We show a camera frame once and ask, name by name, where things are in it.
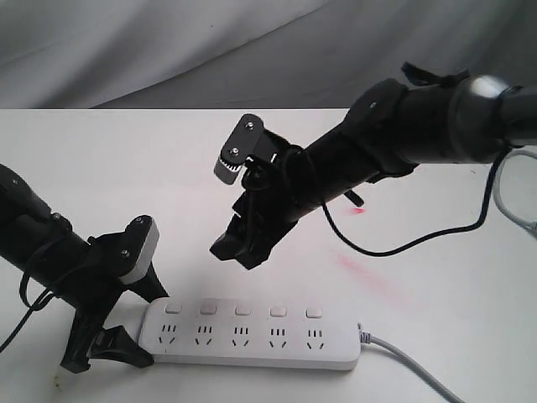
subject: gray fabric backdrop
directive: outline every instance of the gray fabric backdrop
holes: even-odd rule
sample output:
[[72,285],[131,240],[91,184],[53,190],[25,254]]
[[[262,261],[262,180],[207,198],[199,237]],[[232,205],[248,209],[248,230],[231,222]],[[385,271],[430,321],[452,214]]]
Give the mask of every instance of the gray fabric backdrop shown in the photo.
[[531,0],[16,0],[0,11],[2,107],[348,107],[402,79],[406,60],[537,84]]

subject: white power strip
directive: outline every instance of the white power strip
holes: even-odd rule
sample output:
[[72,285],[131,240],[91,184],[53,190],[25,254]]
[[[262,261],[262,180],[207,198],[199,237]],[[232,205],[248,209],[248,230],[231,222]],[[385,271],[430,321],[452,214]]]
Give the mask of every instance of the white power strip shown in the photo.
[[138,340],[155,362],[353,369],[356,318],[345,307],[199,299],[153,301]]

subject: electrical outlet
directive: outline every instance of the electrical outlet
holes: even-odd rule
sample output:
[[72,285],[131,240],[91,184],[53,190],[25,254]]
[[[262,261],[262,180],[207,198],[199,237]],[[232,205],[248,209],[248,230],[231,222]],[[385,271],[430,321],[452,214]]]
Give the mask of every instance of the electrical outlet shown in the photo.
[[160,298],[148,307],[138,343],[155,362],[354,368],[360,354],[356,318],[347,306],[316,306]]

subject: white tabletop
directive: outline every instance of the white tabletop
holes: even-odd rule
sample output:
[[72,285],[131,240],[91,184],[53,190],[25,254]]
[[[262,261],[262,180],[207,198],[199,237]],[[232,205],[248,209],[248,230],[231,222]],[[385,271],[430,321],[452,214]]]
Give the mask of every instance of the white tabletop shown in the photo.
[[[213,174],[218,152],[246,111],[0,111],[0,162],[16,170],[82,237],[155,218],[154,267],[171,296],[339,301],[366,330],[410,353],[468,402],[530,402],[537,353],[535,239],[491,208],[485,226],[386,259],[352,252],[321,212],[303,218],[247,272],[209,254],[226,228],[240,185]],[[267,128],[307,145],[345,111],[254,111]],[[505,201],[534,212],[532,161],[505,170]],[[423,166],[406,178],[358,188],[366,212],[330,204],[360,245],[388,249],[476,219],[484,165]],[[0,338],[23,315],[20,272],[0,261]],[[38,286],[30,288],[36,293]],[[125,294],[108,326],[136,335],[146,304]],[[356,401],[441,402],[385,354],[366,349],[349,373],[156,364],[134,369],[93,361],[79,375],[58,370],[72,309],[54,301],[30,319],[0,357],[0,400],[9,402]]]

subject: gray cable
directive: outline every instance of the gray cable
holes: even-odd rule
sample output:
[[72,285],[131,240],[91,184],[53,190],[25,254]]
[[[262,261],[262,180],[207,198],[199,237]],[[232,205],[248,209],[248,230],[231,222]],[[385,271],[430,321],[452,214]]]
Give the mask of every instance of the gray cable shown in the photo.
[[496,173],[496,179],[494,181],[494,186],[493,186],[494,203],[496,204],[496,207],[498,208],[498,210],[505,217],[507,217],[509,220],[511,220],[512,222],[514,222],[515,224],[519,225],[520,227],[522,227],[523,229],[525,229],[527,231],[537,233],[537,222],[526,221],[526,220],[524,220],[524,219],[522,219],[520,217],[517,217],[514,214],[512,214],[511,211],[509,211],[509,209],[506,208],[505,204],[503,204],[502,195],[500,193],[500,183],[501,183],[501,178],[502,178],[503,167],[505,166],[505,163],[506,163],[507,160],[509,160],[510,158],[513,158],[513,157],[515,157],[517,155],[522,155],[522,156],[530,157],[530,158],[533,158],[533,159],[537,160],[537,154],[536,153],[531,153],[531,152],[526,151],[524,149],[515,150],[512,153],[509,153],[503,159],[502,163],[498,167],[498,172]]
[[430,374],[425,368],[416,363],[408,354],[399,350],[394,345],[385,342],[381,338],[371,336],[370,333],[360,331],[360,342],[364,344],[376,344],[386,348],[390,353],[397,356],[401,362],[424,380],[431,388],[436,390],[444,399],[450,403],[465,403],[463,399],[447,389],[437,378]]

